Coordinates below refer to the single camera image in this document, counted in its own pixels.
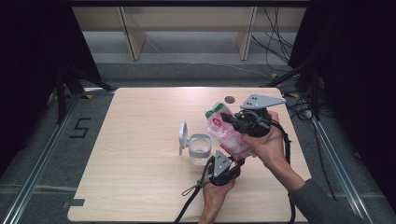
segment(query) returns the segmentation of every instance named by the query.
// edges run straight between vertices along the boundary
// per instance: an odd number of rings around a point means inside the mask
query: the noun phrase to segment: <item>sleeve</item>
[[[312,179],[289,197],[309,223],[366,223],[329,197]]]

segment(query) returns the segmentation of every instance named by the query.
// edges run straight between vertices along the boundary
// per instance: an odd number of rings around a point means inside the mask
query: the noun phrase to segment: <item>tape mark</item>
[[[70,135],[70,138],[85,138],[85,135],[87,134],[87,131],[88,131],[90,128],[79,127],[79,123],[80,123],[82,120],[91,120],[91,118],[80,118],[80,119],[78,119],[77,124],[76,124],[74,130],[84,130],[84,134],[83,134],[83,135]]]
[[[71,206],[84,206],[85,199],[73,199],[71,202],[64,202],[62,208],[69,209]]]

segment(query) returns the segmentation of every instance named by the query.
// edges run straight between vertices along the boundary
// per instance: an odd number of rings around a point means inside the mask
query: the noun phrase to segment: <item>finger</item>
[[[248,143],[248,144],[249,144],[249,142],[251,142],[251,140],[252,140],[252,137],[250,137],[247,133],[242,133],[242,134],[241,134],[241,139],[242,139],[242,141],[244,141],[245,143]]]
[[[233,186],[235,186],[236,180],[232,179],[230,182],[228,182],[226,185],[224,185],[223,187],[228,191],[230,189],[233,188]]]
[[[215,163],[213,163],[212,161],[207,165],[207,169],[205,171],[205,175],[209,175],[209,167],[215,165]]]
[[[275,111],[268,110],[268,114],[270,115],[271,119],[279,122],[279,115]]]
[[[209,179],[209,178],[205,178],[204,181],[203,181],[202,183],[205,185],[205,184],[207,184],[207,183],[209,183],[209,182],[210,182],[210,179]]]

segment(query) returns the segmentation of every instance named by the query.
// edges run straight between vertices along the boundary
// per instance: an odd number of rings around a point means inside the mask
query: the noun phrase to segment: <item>gray floor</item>
[[[254,41],[251,42],[246,61],[239,60],[238,48],[232,33],[149,33],[140,59],[132,62],[122,33],[86,33],[92,56],[97,62],[103,80],[116,87],[139,86],[243,86],[257,87],[267,83],[275,69],[288,70],[286,64],[273,54],[266,54]],[[268,38],[255,34],[262,43]],[[290,42],[295,34],[284,34]],[[293,91],[297,77],[282,83],[282,92]],[[85,87],[94,87],[83,82]],[[51,154],[49,163],[40,176],[35,191],[24,208],[19,223],[71,223],[67,219],[70,203],[90,157],[95,139],[101,128],[111,94],[94,95],[79,99],[65,125],[64,132]],[[298,99],[287,97],[288,105]],[[357,188],[373,223],[396,223],[396,216],[385,197],[370,176],[364,164],[352,155],[353,146],[331,111],[324,109],[321,124],[344,164],[351,181]],[[57,119],[57,105],[53,100],[37,123],[36,132],[0,179],[0,220],[5,218],[21,187],[46,147]],[[84,138],[71,138],[82,134],[75,130],[79,119],[89,130]],[[293,117],[298,140],[314,179],[327,191],[329,188],[319,169],[318,147],[309,121]],[[347,209],[349,201],[329,164],[324,160],[327,175],[337,200]]]

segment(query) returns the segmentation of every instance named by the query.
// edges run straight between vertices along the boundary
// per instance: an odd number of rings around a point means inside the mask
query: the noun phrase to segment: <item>small round object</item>
[[[224,98],[224,101],[225,101],[225,103],[227,103],[227,104],[233,104],[233,103],[235,103],[235,98],[233,98],[232,96],[226,96],[226,97]]]

